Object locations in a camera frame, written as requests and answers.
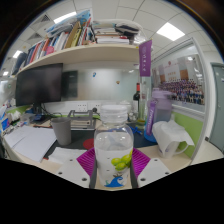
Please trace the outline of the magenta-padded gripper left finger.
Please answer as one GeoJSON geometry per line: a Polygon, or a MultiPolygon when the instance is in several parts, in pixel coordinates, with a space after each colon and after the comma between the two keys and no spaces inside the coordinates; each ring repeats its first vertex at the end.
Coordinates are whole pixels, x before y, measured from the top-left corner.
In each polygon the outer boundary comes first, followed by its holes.
{"type": "Polygon", "coordinates": [[[70,157],[56,175],[81,187],[94,188],[97,179],[94,149],[87,150],[77,158],[70,157]]]}

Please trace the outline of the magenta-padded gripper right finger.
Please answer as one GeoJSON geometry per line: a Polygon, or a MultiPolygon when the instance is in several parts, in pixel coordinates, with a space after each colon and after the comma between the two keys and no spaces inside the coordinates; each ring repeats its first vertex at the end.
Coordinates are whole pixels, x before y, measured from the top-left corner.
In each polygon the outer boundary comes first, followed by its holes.
{"type": "Polygon", "coordinates": [[[159,158],[149,158],[138,149],[133,149],[130,167],[130,179],[133,188],[143,187],[168,176],[170,173],[171,171],[159,158]]]}

